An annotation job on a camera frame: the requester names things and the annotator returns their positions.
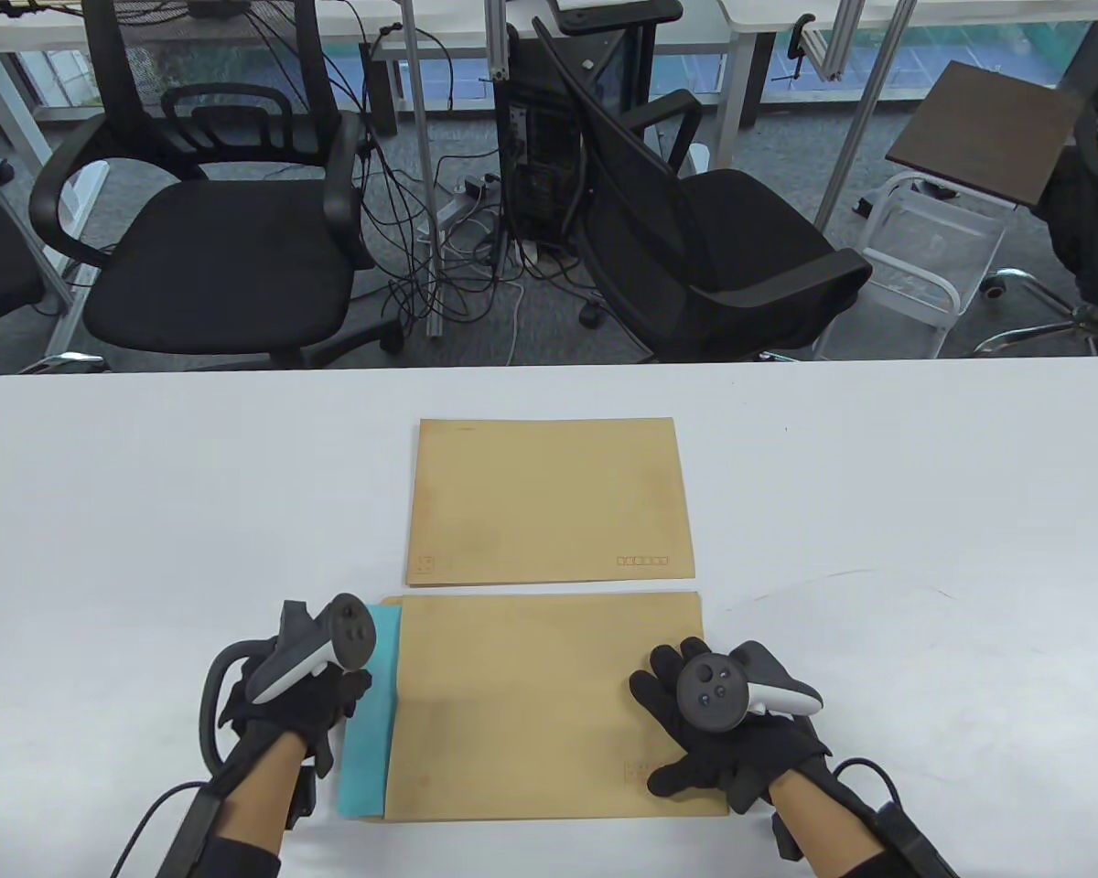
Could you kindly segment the person's right hand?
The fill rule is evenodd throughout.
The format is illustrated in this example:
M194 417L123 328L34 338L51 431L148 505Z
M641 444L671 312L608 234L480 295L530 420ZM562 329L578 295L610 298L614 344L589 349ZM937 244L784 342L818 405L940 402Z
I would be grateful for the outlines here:
M778 714L751 714L722 734L692 727L680 712L677 680L682 669L707 652L701 638L687 638L679 648L658 645L649 669L634 669L629 678L634 700L684 750L673 764L650 773L648 790L657 798L690 789L721 790L729 807L743 814L759 799L770 801L772 783L784 774L808 764L824 766L831 752L807 727Z

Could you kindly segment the person's left hand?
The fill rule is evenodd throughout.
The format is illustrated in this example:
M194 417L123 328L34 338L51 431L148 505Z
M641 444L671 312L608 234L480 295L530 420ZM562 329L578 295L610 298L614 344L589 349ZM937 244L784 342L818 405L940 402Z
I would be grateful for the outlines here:
M257 657L243 662L240 680L232 685L216 727L231 727L239 738L253 723L274 727L280 734L294 734L307 745L306 754L314 758L316 774L326 777L333 767L330 729L341 719L352 718L358 701L372 686L370 672L347 673L328 664L318 676L307 674L273 699L256 705L245 694L245 685L261 662Z

